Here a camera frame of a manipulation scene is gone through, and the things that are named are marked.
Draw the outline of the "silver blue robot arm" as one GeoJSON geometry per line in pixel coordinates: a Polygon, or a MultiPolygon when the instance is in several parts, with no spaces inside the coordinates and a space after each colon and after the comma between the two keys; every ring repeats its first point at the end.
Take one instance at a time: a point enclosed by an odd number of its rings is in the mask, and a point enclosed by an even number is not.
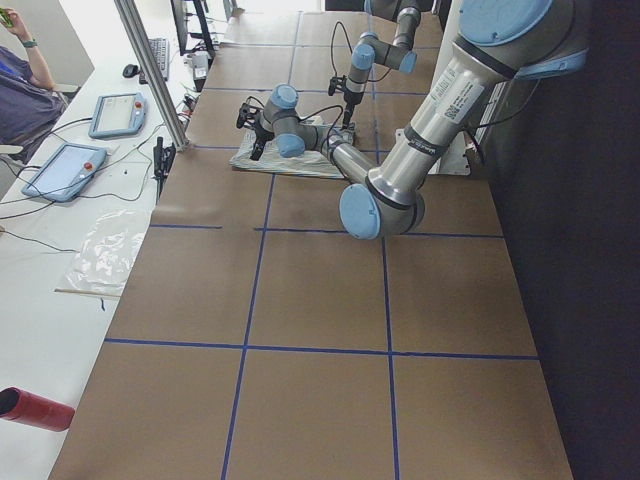
{"type": "Polygon", "coordinates": [[[348,74],[332,79],[329,91],[342,91],[345,101],[343,129],[350,126],[355,107],[363,99],[374,64],[402,73],[412,73],[417,60],[413,47],[415,33],[422,17],[418,1],[365,1],[364,11],[394,22],[396,31],[391,43],[380,40],[374,32],[362,33],[351,54],[348,74]]]}
{"type": "Polygon", "coordinates": [[[378,166],[341,131],[304,123],[288,84],[276,86],[262,108],[243,104],[237,125],[256,135],[254,160],[274,141],[283,157],[315,150],[334,164],[350,182],[339,210],[352,236],[401,234],[422,220],[419,189],[484,94],[501,82],[565,75],[584,65],[591,10],[589,1],[462,2],[451,60],[378,166]]]}

